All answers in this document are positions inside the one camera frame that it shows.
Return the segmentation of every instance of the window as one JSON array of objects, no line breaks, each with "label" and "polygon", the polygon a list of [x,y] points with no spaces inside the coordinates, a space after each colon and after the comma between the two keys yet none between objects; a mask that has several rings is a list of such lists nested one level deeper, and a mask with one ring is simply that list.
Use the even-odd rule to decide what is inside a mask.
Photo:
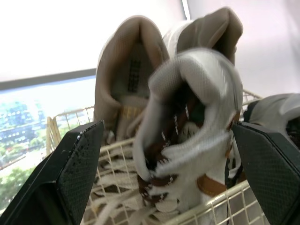
[{"label": "window", "polygon": [[[95,81],[90,76],[0,91],[0,214],[45,157],[47,116],[94,105]],[[23,177],[16,187],[8,177],[20,174]],[[10,185],[9,198],[6,189]]]}]

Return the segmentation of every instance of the white wall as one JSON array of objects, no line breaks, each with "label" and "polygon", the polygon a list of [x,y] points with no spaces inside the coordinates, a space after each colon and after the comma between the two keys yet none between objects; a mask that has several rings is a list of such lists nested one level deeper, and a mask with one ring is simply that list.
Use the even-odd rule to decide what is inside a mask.
[{"label": "white wall", "polygon": [[238,15],[244,33],[237,46],[236,67],[246,89],[262,96],[300,92],[300,1],[187,2],[191,19],[223,6]]},{"label": "white wall", "polygon": [[0,82],[95,68],[132,15],[149,17],[162,34],[184,19],[180,0],[0,1]]}]

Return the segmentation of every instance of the wire basket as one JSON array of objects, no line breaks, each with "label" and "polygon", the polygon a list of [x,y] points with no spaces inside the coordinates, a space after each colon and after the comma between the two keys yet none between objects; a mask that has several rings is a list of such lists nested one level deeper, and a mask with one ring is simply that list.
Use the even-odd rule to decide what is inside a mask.
[{"label": "wire basket", "polygon": [[[247,90],[243,91],[242,114],[251,102],[261,99],[260,96]],[[56,148],[64,134],[79,125],[92,121],[93,107],[88,107],[71,112],[65,112],[48,119],[47,123],[47,152]],[[138,189],[136,173],[132,156],[132,143],[134,138],[117,142],[101,148],[97,169],[97,184],[93,185],[89,201],[82,218],[81,225],[92,225],[103,207],[111,201],[128,195]],[[128,220],[135,210],[142,207],[142,197],[139,196],[126,200],[109,215],[108,225],[127,225]],[[216,210],[226,205],[227,218],[217,221]],[[267,225],[269,224],[257,202],[249,184],[244,181],[210,201],[201,204],[178,216],[168,217],[163,213],[155,212],[143,224],[148,225],[187,225],[198,224],[198,219],[210,214],[215,225]]]}]

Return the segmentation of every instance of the textured black surface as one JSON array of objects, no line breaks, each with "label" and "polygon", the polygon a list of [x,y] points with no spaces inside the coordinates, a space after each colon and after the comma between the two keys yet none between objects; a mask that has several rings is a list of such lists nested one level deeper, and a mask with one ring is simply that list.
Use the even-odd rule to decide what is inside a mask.
[{"label": "textured black surface", "polygon": [[248,182],[268,221],[299,225],[299,151],[261,126],[239,122],[232,129]]},{"label": "textured black surface", "polygon": [[96,176],[102,132],[102,127],[93,126],[82,134],[84,138],[79,139],[58,180],[60,192],[75,224],[81,222]]}]

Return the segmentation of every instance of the beige sneaker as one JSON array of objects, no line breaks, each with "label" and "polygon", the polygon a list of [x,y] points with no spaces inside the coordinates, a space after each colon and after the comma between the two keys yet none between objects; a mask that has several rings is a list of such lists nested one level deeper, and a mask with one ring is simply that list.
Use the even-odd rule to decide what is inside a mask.
[{"label": "beige sneaker", "polygon": [[234,64],[236,44],[243,33],[243,26],[229,8],[194,21],[184,21],[170,29],[164,36],[170,57],[195,47],[217,50]]},{"label": "beige sneaker", "polygon": [[107,142],[135,134],[149,98],[148,79],[169,58],[149,19],[127,19],[103,48],[96,71],[94,120],[104,120]]}]

